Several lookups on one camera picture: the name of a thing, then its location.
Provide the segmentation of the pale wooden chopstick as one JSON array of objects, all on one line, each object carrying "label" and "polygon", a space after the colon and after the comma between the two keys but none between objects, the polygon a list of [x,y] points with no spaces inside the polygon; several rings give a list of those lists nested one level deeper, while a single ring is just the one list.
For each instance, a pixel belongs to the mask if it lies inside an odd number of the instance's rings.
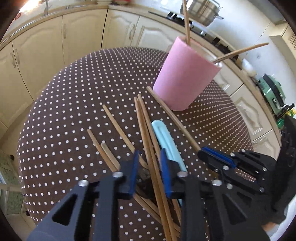
[{"label": "pale wooden chopstick", "polygon": [[175,116],[175,114],[170,110],[170,108],[165,104],[165,102],[152,90],[150,86],[146,87],[147,91],[153,96],[153,98],[159,103],[159,105],[164,109],[166,114],[172,119],[172,121],[176,124],[176,126],[181,130],[182,134],[187,138],[191,146],[195,151],[200,151],[201,148],[195,141],[195,139],[191,136],[191,134],[187,131],[187,129],[183,126],[181,121]]}]

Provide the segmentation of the brown wooden chopstick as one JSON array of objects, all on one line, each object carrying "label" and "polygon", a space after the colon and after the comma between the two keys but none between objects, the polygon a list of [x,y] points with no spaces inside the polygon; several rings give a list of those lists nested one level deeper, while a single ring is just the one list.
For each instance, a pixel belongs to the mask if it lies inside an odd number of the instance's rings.
[{"label": "brown wooden chopstick", "polygon": [[159,215],[160,215],[160,218],[162,221],[162,226],[164,229],[166,240],[171,240],[170,227],[169,227],[168,219],[166,216],[162,195],[161,195],[161,192],[159,189],[159,183],[158,183],[158,178],[157,178],[157,175],[156,175],[156,172],[154,169],[154,163],[152,160],[151,145],[149,143],[150,142],[149,133],[148,133],[147,125],[145,123],[144,116],[142,114],[142,109],[140,107],[137,97],[134,97],[134,104],[135,104],[135,109],[137,112],[137,121],[138,121],[139,129],[140,129],[140,134],[142,137],[142,142],[144,145],[144,152],[145,152],[147,164],[149,167],[149,173],[150,173],[150,176],[152,179],[152,185],[153,185],[154,194],[155,194],[156,201],[157,201]]},{"label": "brown wooden chopstick", "polygon": [[[142,114],[144,116],[144,120],[145,120],[145,114],[144,114],[144,111],[145,111],[145,106],[144,104],[142,104],[142,96],[140,94],[137,95],[137,99],[139,101],[139,104],[140,104],[140,107],[142,109]],[[148,123],[147,121],[145,120],[145,123],[147,125],[147,130],[148,130],[148,133],[149,133],[149,129],[148,129]],[[157,156],[156,156],[156,153],[154,151],[154,147],[152,145],[152,139],[151,139],[151,136],[150,136],[150,133],[149,133],[149,138],[150,138],[150,145],[151,145],[151,154],[152,154],[152,160],[153,160],[153,163],[154,163],[154,168],[155,168],[155,172],[157,174],[157,177],[160,179],[160,189],[161,189],[161,193],[164,195],[164,197],[166,198],[166,195],[165,195],[165,192],[164,192],[164,187],[163,187],[163,183],[162,183],[162,179],[161,179],[161,175],[160,175],[160,172],[159,172],[159,167],[158,167],[158,162],[157,162]]]}]

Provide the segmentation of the green electric cooker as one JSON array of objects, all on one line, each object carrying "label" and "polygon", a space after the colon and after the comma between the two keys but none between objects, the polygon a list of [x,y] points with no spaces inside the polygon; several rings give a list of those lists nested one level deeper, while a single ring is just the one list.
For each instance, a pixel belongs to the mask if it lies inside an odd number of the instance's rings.
[{"label": "green electric cooker", "polygon": [[271,75],[264,74],[259,80],[257,80],[256,85],[259,87],[264,100],[269,105],[277,120],[284,116],[287,111],[292,110],[295,107],[294,103],[291,105],[285,103],[286,97],[282,90],[281,83]]}]

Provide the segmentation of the light wooden chopstick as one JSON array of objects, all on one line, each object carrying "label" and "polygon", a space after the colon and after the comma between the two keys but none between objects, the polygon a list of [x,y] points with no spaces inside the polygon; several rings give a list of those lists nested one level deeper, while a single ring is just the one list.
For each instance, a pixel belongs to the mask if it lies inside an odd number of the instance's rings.
[{"label": "light wooden chopstick", "polygon": [[134,152],[135,151],[135,147],[133,146],[132,142],[128,139],[127,135],[124,133],[124,131],[122,130],[122,128],[119,126],[119,124],[117,123],[117,121],[115,120],[115,118],[112,116],[111,112],[108,110],[108,108],[106,107],[105,104],[103,104],[102,107],[103,107],[105,113],[107,114],[109,120],[111,121],[111,123],[113,124],[113,126],[115,127],[115,129],[117,130],[118,134],[121,136],[121,138],[125,142],[126,146],[129,148],[129,150],[131,152]]}]

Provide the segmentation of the brown polka dot tablecloth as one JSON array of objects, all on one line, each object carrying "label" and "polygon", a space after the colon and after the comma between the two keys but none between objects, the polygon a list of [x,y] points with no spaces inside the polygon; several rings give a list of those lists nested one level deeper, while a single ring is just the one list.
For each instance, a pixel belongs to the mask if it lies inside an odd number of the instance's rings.
[{"label": "brown polka dot tablecloth", "polygon": [[[78,180],[94,182],[110,169],[93,145],[87,129],[105,141],[118,161],[132,152],[107,117],[108,107],[133,146],[144,152],[134,97],[142,95],[151,121],[167,126],[190,174],[213,179],[183,133],[147,91],[167,57],[150,48],[115,48],[91,53],[58,72],[29,112],[18,140],[20,184],[25,204],[38,224]],[[200,147],[227,154],[253,150],[239,112],[213,80],[177,118]],[[134,199],[119,202],[120,240],[166,240],[162,225]]]}]

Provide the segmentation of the pink cylindrical utensil holder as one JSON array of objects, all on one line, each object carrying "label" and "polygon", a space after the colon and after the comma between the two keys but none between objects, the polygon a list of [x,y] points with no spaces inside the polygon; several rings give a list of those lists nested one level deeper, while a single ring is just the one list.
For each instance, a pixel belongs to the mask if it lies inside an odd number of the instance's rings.
[{"label": "pink cylindrical utensil holder", "polygon": [[153,91],[175,111],[189,107],[221,67],[176,37],[153,85]]}]

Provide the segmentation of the white bowl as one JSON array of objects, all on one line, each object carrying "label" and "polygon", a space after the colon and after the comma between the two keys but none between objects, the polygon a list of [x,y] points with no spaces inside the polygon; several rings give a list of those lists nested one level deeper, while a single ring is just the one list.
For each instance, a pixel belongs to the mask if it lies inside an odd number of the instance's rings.
[{"label": "white bowl", "polygon": [[241,62],[241,68],[249,77],[255,77],[257,75],[254,67],[245,58]]}]

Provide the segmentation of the long curved bamboo stick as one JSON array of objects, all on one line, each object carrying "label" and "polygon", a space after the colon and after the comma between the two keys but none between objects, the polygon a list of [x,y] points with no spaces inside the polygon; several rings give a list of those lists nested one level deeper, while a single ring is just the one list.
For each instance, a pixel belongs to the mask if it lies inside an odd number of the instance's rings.
[{"label": "long curved bamboo stick", "polygon": [[263,47],[263,46],[267,46],[267,45],[269,45],[268,42],[267,43],[261,43],[261,44],[253,45],[251,47],[243,48],[243,49],[240,49],[240,50],[236,50],[236,51],[230,52],[228,54],[225,54],[225,55],[223,55],[221,57],[218,57],[218,58],[214,59],[212,61],[212,63],[213,64],[216,64],[216,63],[222,62],[222,61],[224,61],[226,59],[232,58],[233,56],[239,55],[241,53],[244,53],[244,52],[247,52],[247,51],[256,49],[256,48],[260,48],[260,47]]}]

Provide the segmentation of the black gas stove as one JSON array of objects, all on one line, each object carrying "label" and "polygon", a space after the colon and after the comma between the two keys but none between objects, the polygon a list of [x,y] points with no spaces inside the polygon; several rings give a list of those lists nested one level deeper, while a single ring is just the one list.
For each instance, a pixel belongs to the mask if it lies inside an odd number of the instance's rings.
[{"label": "black gas stove", "polygon": [[[184,17],[182,15],[178,15],[177,13],[169,12],[166,16],[162,16],[156,13],[149,11],[149,13],[160,16],[162,18],[166,18],[178,25],[185,26]],[[226,42],[222,41],[221,38],[217,37],[214,33],[210,33],[203,25],[199,23],[193,22],[189,20],[190,23],[190,31],[197,34],[211,45],[215,46],[219,49],[223,54],[228,54],[233,51],[232,47],[230,48]]]}]

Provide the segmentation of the stainless steel steamer pot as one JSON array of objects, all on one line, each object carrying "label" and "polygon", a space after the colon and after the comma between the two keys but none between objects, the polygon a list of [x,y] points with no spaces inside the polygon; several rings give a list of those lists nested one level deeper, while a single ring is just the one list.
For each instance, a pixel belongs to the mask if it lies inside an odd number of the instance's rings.
[{"label": "stainless steel steamer pot", "polygon": [[219,15],[222,6],[215,0],[186,1],[188,17],[205,27],[215,19],[224,20]]}]

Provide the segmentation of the lower cream cabinets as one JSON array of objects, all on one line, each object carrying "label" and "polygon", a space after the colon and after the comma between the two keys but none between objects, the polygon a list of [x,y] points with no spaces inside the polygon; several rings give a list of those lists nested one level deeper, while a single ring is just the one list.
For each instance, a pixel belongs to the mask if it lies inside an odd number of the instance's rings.
[{"label": "lower cream cabinets", "polygon": [[[1,133],[71,62],[113,47],[169,51],[184,33],[182,26],[145,9],[114,5],[65,6],[27,23],[1,42]],[[280,132],[252,79],[226,60],[215,81],[238,107],[254,149],[276,157]]]}]

